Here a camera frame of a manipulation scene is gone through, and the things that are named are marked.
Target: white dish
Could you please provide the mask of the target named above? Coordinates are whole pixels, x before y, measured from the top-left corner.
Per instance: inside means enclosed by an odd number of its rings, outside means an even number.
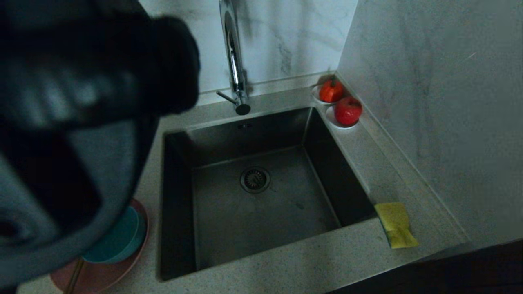
[[[334,105],[333,106],[330,106],[329,108],[327,108],[327,111],[325,112],[325,117],[327,118],[327,120],[331,123],[331,125],[333,125],[336,129],[340,129],[340,130],[348,130],[348,129],[351,129],[353,128],[355,125],[358,124],[358,122],[356,122],[354,125],[352,126],[346,126],[346,125],[342,125],[341,123],[339,123],[337,120],[336,120],[336,117],[334,116]]]
[[[336,104],[335,102],[334,103],[328,103],[328,102],[324,102],[324,101],[321,101],[320,100],[320,87],[319,86],[314,86],[312,88],[312,97],[316,100],[316,102],[320,103],[320,104],[323,104],[323,105],[332,105],[332,104]]]

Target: stainless steel sink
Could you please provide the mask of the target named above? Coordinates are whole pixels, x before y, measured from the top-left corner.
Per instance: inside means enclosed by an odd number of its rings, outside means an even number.
[[[163,280],[374,214],[314,108],[164,137]]]

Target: chrome faucet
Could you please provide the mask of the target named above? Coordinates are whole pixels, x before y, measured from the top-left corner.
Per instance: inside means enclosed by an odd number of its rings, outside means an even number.
[[[222,18],[223,39],[225,40],[225,50],[229,62],[231,73],[231,92],[232,98],[226,94],[216,91],[216,94],[225,98],[232,104],[239,115],[246,115],[251,110],[246,91],[246,82],[243,75],[242,55],[240,54],[240,42],[238,40],[238,26],[236,13],[231,0],[220,0],[220,14]]]

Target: marble wall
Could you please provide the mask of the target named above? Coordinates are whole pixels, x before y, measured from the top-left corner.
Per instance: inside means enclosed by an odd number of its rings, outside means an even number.
[[[523,238],[522,12],[360,0],[338,67],[470,235],[466,250]]]
[[[139,0],[178,16],[201,54],[200,91],[229,87],[218,0]],[[233,0],[250,83],[336,70],[358,0]]]

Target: faucet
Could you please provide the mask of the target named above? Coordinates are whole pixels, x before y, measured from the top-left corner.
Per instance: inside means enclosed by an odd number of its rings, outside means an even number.
[[[243,75],[242,56],[240,54],[240,42],[238,40],[238,26],[236,24],[236,13],[231,0],[220,0],[220,15],[222,18],[223,39],[231,73],[230,83],[232,98],[226,94],[216,91],[216,94],[234,104],[234,110],[239,115],[246,115],[251,110],[245,90],[245,77]]]

